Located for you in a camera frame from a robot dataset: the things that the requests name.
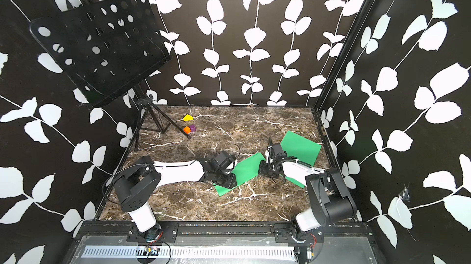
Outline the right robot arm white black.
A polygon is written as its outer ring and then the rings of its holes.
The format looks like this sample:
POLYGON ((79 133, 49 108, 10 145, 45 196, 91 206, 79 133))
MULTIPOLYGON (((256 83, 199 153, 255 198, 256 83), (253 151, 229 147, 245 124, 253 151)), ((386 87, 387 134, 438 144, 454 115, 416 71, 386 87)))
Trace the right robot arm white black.
POLYGON ((352 218, 358 211, 338 169, 315 168, 289 156, 279 143, 269 144, 258 174, 273 179, 282 177, 307 189, 310 207, 294 217, 293 225, 298 233, 352 218))

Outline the yellow toy block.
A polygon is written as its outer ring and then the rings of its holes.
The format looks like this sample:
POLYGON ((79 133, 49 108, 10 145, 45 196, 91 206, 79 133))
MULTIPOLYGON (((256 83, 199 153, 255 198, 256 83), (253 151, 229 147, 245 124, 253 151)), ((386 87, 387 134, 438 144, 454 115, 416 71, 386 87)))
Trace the yellow toy block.
POLYGON ((183 117, 183 121, 184 122, 189 122, 189 121, 192 121, 193 120, 193 117, 189 114, 186 114, 184 117, 183 117))

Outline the green rectangular paper sheet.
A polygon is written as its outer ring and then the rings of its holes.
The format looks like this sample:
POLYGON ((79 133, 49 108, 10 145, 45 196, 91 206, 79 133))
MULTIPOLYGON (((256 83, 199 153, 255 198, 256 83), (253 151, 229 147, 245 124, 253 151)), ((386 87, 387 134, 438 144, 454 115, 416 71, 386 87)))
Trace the green rectangular paper sheet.
POLYGON ((251 179, 258 176, 260 163, 265 161, 266 158, 261 154, 257 153, 252 155, 242 162, 239 162, 235 167, 234 170, 231 172, 235 174, 235 178, 237 181, 236 186, 240 186, 251 179))

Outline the black perforated music stand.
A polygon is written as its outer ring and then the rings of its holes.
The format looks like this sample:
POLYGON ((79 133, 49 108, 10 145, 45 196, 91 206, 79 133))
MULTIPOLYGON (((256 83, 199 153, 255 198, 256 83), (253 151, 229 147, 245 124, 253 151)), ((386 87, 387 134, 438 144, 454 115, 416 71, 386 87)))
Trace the black perforated music stand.
POLYGON ((102 0, 29 24, 87 104, 121 99, 172 59, 149 0, 102 0))

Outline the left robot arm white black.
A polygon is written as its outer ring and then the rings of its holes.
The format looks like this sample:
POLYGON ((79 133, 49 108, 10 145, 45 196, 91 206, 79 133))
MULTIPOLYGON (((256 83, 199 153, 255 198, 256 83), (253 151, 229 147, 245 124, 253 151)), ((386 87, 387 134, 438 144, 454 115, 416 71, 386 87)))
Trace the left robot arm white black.
POLYGON ((151 243, 163 237, 163 228, 148 202, 155 189, 182 182, 208 182, 232 189, 237 186, 236 176, 231 172, 236 165, 236 157, 226 151, 210 159, 197 158, 188 162, 159 162, 143 156, 116 173, 111 185, 121 210, 132 219, 132 234, 151 243))

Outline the orange toy cube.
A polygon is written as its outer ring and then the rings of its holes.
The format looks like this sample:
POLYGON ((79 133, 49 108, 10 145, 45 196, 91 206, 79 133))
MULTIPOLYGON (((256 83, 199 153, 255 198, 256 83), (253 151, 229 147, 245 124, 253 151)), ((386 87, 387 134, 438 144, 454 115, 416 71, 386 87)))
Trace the orange toy cube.
POLYGON ((190 133, 191 133, 191 129, 190 129, 188 126, 184 127, 184 128, 183 128, 183 131, 184 131, 185 133, 187 133, 187 134, 190 134, 190 133))

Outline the black front mounting rail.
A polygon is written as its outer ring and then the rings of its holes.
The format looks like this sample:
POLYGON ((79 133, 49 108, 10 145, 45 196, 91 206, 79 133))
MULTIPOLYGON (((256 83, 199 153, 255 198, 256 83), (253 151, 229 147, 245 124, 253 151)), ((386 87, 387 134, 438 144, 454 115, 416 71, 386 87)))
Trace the black front mounting rail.
MULTIPOLYGON (((340 222, 302 232, 288 221, 159 221, 161 237, 167 243, 190 236, 203 237, 272 237, 276 243, 302 244, 324 242, 326 238, 359 237, 370 243, 375 239, 371 228, 360 222, 340 222)), ((84 236, 138 238, 131 221, 87 221, 82 224, 77 239, 84 236)))

